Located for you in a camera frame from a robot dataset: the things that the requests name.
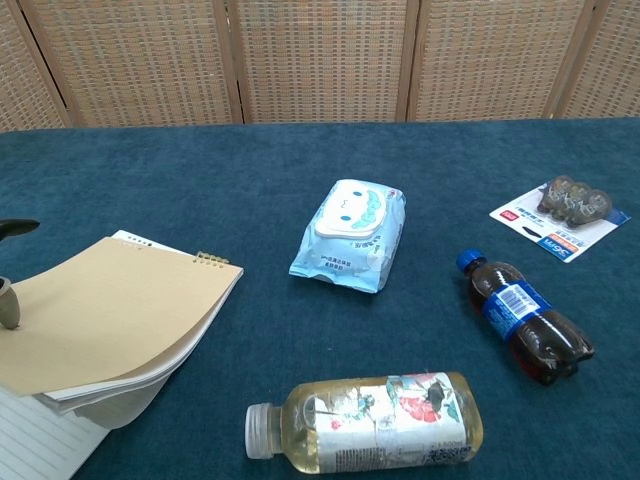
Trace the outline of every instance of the notebook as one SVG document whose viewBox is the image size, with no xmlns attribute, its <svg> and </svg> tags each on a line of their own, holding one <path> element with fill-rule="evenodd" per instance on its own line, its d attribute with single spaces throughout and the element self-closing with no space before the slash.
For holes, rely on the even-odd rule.
<svg viewBox="0 0 640 480">
<path fill-rule="evenodd" d="M 232 269 L 235 275 L 208 315 L 138 369 L 106 382 L 35 396 L 18 397 L 0 387 L 0 480 L 70 479 L 110 429 L 131 422 L 151 403 L 194 350 L 243 273 L 211 255 L 190 256 L 123 230 L 113 238 L 179 253 L 191 262 L 218 270 Z"/>
<path fill-rule="evenodd" d="M 142 238 L 140 236 L 132 235 L 123 230 L 118 231 L 114 234 L 114 238 L 122 239 L 126 241 L 131 241 L 137 244 L 144 244 L 147 246 L 151 246 L 154 248 L 172 250 L 177 252 L 177 250 L 170 249 L 164 245 L 158 244 L 157 242 L 152 242 L 148 239 Z M 197 257 L 197 261 L 199 262 L 211 262 L 211 265 L 217 265 L 217 262 L 214 262 L 210 259 L 205 259 L 204 255 L 200 255 Z M 237 268 L 229 265 L 224 265 L 223 268 Z M 93 384 L 81 385 L 78 387 L 72 387 L 68 389 L 62 389 L 57 391 L 47 392 L 45 394 L 36 395 L 36 398 L 40 400 L 42 403 L 47 405 L 49 408 L 54 409 L 58 413 L 64 414 L 69 411 L 75 410 L 76 413 L 86 414 L 86 412 L 96 412 L 101 409 L 101 407 L 96 408 L 84 408 L 78 410 L 80 407 L 84 407 L 87 405 L 96 404 L 98 402 L 103 402 L 104 400 L 119 396 L 122 397 L 123 394 L 128 392 L 136 392 L 135 395 L 131 395 L 131 398 L 141 398 L 144 392 L 140 392 L 140 389 L 145 389 L 145 391 L 153 391 L 154 386 L 158 382 L 165 381 L 171 373 L 173 373 L 181 364 L 186 360 L 189 354 L 195 349 L 198 342 L 207 331 L 213 319 L 217 315 L 218 311 L 226 301 L 228 295 L 231 293 L 233 286 L 240 278 L 242 271 L 239 269 L 239 275 L 236 276 L 229 286 L 229 288 L 222 294 L 220 300 L 213 306 L 210 313 L 203 318 L 200 322 L 198 322 L 187 334 L 185 334 L 180 340 L 174 343 L 171 347 L 165 350 L 158 357 L 154 358 L 147 364 L 128 372 L 127 374 L 111 379 L 105 382 L 98 382 Z M 120 398 L 120 404 L 126 400 L 124 397 Z M 135 416 L 132 417 L 129 409 L 125 409 L 124 411 L 119 408 L 117 412 L 120 415 L 112 414 L 109 416 L 110 421 L 107 423 L 103 423 L 104 419 L 102 416 L 100 420 L 97 420 L 99 424 L 106 425 L 109 428 L 119 428 L 126 423 L 129 423 Z"/>
<path fill-rule="evenodd" d="M 0 385 L 20 396 L 126 382 L 143 366 L 166 371 L 176 342 L 193 348 L 243 270 L 149 243 L 105 237 L 14 283 L 22 318 L 0 330 Z"/>
</svg>

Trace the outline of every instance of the white bottle cap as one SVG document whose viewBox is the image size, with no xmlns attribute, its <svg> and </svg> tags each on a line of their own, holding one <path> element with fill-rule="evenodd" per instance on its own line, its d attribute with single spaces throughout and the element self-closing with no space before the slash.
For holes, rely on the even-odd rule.
<svg viewBox="0 0 640 480">
<path fill-rule="evenodd" d="M 247 417 L 244 424 L 244 445 L 249 458 L 273 458 L 273 452 L 269 447 L 269 430 L 267 426 L 270 408 L 270 403 L 259 403 L 251 405 L 247 409 Z"/>
</svg>

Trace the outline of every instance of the table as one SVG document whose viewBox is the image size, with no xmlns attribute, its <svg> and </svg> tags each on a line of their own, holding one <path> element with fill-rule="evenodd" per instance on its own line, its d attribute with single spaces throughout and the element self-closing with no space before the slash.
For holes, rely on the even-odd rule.
<svg viewBox="0 0 640 480">
<path fill-rule="evenodd" d="M 5 240 L 0 265 L 19 281 L 124 229 L 245 268 L 193 355 L 78 480 L 308 478 L 282 455 L 247 459 L 247 406 L 281 404 L 303 382 L 424 370 L 469 381 L 485 428 L 478 455 L 357 478 L 635 478 L 640 222 L 567 265 L 488 214 L 564 173 L 608 191 L 633 217 L 639 158 L 638 118 L 6 133 L 1 216 L 41 226 Z M 377 295 L 288 275 L 340 178 L 407 198 Z M 455 258 L 469 247 L 516 265 L 588 333 L 597 352 L 577 375 L 545 388 L 520 372 L 467 302 Z"/>
</svg>

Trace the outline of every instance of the black object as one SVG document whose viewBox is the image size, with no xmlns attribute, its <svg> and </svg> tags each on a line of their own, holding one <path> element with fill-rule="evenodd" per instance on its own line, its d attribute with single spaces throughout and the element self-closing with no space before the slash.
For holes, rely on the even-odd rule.
<svg viewBox="0 0 640 480">
<path fill-rule="evenodd" d="M 40 226 L 40 222 L 37 220 L 28 219 L 7 219 L 0 220 L 0 242 L 5 237 L 13 237 L 15 235 L 22 235 L 29 233 Z"/>
<path fill-rule="evenodd" d="M 444 389 L 439 382 L 434 383 L 427 390 L 427 400 L 431 402 L 433 410 L 439 412 L 442 408 L 442 401 L 444 400 Z"/>
<path fill-rule="evenodd" d="M 538 237 L 538 238 L 542 238 L 542 235 L 540 235 L 538 232 L 534 232 L 533 230 L 531 230 L 529 227 L 522 227 L 522 229 L 527 232 L 529 235 L 533 235 L 534 237 Z"/>
</svg>

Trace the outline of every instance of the blue wet wipes pack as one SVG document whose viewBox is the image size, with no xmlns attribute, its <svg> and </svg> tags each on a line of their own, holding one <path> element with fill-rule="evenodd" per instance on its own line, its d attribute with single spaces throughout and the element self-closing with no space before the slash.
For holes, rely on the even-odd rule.
<svg viewBox="0 0 640 480">
<path fill-rule="evenodd" d="M 307 225 L 289 273 L 367 293 L 380 291 L 402 234 L 405 203 L 397 188 L 337 181 Z"/>
</svg>

